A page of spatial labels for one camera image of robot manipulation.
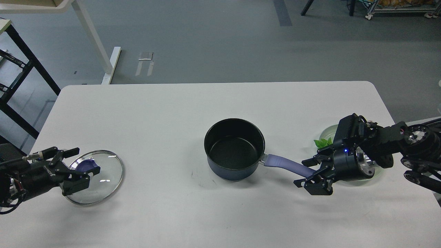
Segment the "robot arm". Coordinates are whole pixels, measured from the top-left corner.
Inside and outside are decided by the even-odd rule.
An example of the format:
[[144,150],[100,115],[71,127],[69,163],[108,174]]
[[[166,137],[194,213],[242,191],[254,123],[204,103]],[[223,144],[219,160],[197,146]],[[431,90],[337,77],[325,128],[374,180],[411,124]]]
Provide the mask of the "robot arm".
[[20,153],[13,146],[1,146],[0,209],[10,209],[0,214],[10,213],[22,202],[56,186],[62,189],[64,196],[86,189],[91,176],[100,172],[100,167],[96,164],[75,170],[66,167],[62,160],[78,155],[79,148],[64,151],[51,147],[20,158]]
[[403,155],[401,162],[411,170],[404,176],[410,182],[441,193],[441,119],[408,127],[399,122],[390,127],[368,122],[363,116],[352,114],[340,120],[334,143],[302,161],[311,167],[321,164],[312,176],[294,181],[311,195],[331,195],[332,183],[353,181],[374,176],[375,167],[393,166],[393,153]]

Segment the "desk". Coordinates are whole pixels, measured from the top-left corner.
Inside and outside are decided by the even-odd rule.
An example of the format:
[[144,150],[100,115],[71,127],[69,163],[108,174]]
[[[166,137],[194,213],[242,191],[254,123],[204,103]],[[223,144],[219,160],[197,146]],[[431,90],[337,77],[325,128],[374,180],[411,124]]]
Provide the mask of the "desk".
[[40,73],[41,77],[46,81],[46,83],[52,88],[55,94],[60,93],[60,88],[49,75],[47,70],[43,67],[37,57],[32,53],[26,43],[22,40],[20,35],[17,33],[15,28],[11,25],[10,20],[0,19],[0,34],[6,32],[11,40],[18,46],[20,51],[25,55],[25,57],[29,60],[27,63],[20,61],[19,59],[11,56],[10,54],[1,51],[0,55],[10,62],[19,66],[22,71],[18,74],[18,76],[14,79],[14,81],[8,85],[7,87],[2,85],[3,94],[0,97],[0,109],[3,111],[9,118],[11,118],[15,123],[17,123],[21,128],[23,128],[27,133],[29,133],[34,139],[38,137],[38,131],[29,124],[23,117],[21,117],[14,109],[12,109],[7,103],[14,95],[14,93],[18,90],[20,85],[23,83],[25,78],[28,76],[30,71],[35,68],[38,73]]
[[0,247],[439,246],[439,206],[403,177],[400,156],[367,182],[337,182],[331,196],[309,195],[279,168],[228,182],[208,167],[203,140],[219,120],[248,120],[267,153],[301,161],[352,113],[393,124],[366,81],[67,86],[33,151],[113,151],[121,187],[91,207],[58,188],[31,199],[1,217]]
[[104,49],[100,37],[93,25],[92,19],[82,2],[82,0],[14,0],[15,4],[11,4],[12,0],[0,0],[0,14],[33,14],[33,13],[64,13],[72,5],[75,10],[75,14],[81,23],[93,49],[100,61],[101,66],[104,69],[104,77],[102,84],[110,84],[113,74],[115,72],[116,63],[121,53],[121,47],[116,46],[113,48],[112,54],[109,57]]

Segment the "white desk leg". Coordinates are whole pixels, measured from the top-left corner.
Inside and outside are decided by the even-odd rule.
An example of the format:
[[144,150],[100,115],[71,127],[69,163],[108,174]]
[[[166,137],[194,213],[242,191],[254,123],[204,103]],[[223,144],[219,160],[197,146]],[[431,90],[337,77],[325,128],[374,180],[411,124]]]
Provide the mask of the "white desk leg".
[[112,64],[112,72],[104,74],[103,82],[101,84],[110,84],[110,82],[112,81],[113,73],[115,72],[116,63],[118,62],[120,53],[121,53],[120,46],[116,46],[113,48],[112,55],[110,56],[110,64]]
[[72,2],[72,7],[75,10],[75,14],[77,15],[83,29],[86,31],[87,37],[90,40],[95,52],[98,56],[98,60],[100,61],[101,66],[104,69],[105,75],[103,78],[103,84],[109,84],[112,80],[113,73],[115,71],[116,62],[120,56],[121,47],[115,47],[113,49],[112,57],[109,60],[107,53],[104,49],[103,43],[101,42],[100,37],[93,25],[92,20],[90,19],[89,13],[87,12],[86,7],[82,0],[75,0]]

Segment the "green leaf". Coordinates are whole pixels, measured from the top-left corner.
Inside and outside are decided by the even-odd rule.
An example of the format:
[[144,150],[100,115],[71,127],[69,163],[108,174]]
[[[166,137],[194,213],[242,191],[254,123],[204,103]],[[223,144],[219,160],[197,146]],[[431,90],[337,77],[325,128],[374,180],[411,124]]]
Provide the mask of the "green leaf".
[[320,148],[320,145],[321,145],[321,143],[320,143],[320,140],[314,140],[314,143],[315,143],[315,146],[316,147],[318,147],[318,148]]
[[314,140],[315,146],[317,146],[318,149],[327,146],[327,142],[328,141],[326,139]]

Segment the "cable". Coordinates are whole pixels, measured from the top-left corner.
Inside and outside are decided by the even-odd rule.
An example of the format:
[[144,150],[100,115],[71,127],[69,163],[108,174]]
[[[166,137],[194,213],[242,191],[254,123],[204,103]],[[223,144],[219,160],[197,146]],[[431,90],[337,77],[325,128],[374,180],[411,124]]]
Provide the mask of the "cable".
[[9,214],[12,211],[16,210],[17,207],[19,207],[19,205],[24,201],[26,194],[27,194],[27,190],[21,191],[20,195],[18,196],[17,203],[16,204],[8,204],[6,206],[2,206],[2,207],[12,207],[12,208],[7,210],[7,211],[0,212],[0,214]]

